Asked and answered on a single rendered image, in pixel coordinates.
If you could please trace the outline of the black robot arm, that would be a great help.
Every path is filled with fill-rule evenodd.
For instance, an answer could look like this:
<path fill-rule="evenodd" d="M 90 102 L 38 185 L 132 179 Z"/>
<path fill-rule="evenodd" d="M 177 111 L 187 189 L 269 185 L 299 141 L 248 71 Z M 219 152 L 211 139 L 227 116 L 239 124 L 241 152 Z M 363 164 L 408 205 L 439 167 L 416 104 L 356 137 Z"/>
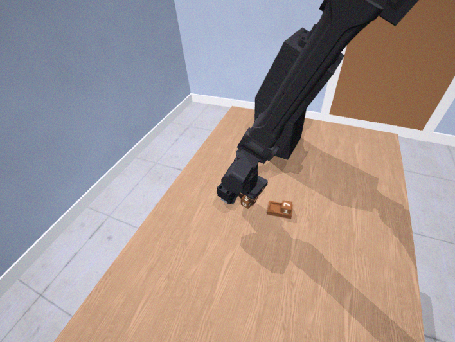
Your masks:
<path fill-rule="evenodd" d="M 236 158 L 217 186 L 217 195 L 234 204 L 242 190 L 256 186 L 258 162 L 270 161 L 285 124 L 334 64 L 342 50 L 378 16 L 396 26 L 419 0 L 324 0 L 323 14 L 311 31 L 303 29 L 303 49 L 268 108 L 243 135 Z"/>

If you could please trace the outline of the brown wooden number cube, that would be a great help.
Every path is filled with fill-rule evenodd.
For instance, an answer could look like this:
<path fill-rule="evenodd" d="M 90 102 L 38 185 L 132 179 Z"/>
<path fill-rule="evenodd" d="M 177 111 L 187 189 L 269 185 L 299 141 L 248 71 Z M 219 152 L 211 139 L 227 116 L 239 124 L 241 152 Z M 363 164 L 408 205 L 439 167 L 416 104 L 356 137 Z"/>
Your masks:
<path fill-rule="evenodd" d="M 292 202 L 282 200 L 281 213 L 290 214 L 292 210 Z"/>
<path fill-rule="evenodd" d="M 244 195 L 243 198 L 241 198 L 241 205 L 246 207 L 247 209 L 249 209 L 250 206 L 252 205 L 246 195 Z"/>

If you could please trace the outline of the brown wooden tray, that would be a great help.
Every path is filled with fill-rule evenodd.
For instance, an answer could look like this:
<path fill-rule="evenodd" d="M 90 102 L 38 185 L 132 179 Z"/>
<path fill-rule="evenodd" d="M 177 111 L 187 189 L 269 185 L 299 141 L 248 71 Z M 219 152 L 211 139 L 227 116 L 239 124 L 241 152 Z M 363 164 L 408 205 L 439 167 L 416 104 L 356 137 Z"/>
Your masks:
<path fill-rule="evenodd" d="M 282 205 L 282 202 L 269 201 L 267 215 L 273 215 L 273 216 L 277 216 L 277 217 L 291 219 L 292 210 L 291 210 L 290 214 L 281 213 L 281 205 Z"/>

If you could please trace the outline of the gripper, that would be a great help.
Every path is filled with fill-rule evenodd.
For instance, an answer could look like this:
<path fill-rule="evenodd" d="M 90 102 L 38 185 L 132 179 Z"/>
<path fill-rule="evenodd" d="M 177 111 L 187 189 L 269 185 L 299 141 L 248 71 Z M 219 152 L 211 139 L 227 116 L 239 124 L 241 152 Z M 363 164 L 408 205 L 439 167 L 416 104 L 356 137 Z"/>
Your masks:
<path fill-rule="evenodd" d="M 251 192 L 242 190 L 241 193 L 239 193 L 239 195 L 238 195 L 239 198 L 243 198 L 243 196 L 246 195 L 252 205 L 256 202 L 258 196 L 265 189 L 265 187 L 267 186 L 267 183 L 268 183 L 268 180 L 258 176 L 258 169 L 256 169 L 256 171 L 252 172 L 251 175 L 256 172 L 257 172 L 257 182 L 256 182 L 256 186 L 253 188 L 253 190 Z"/>

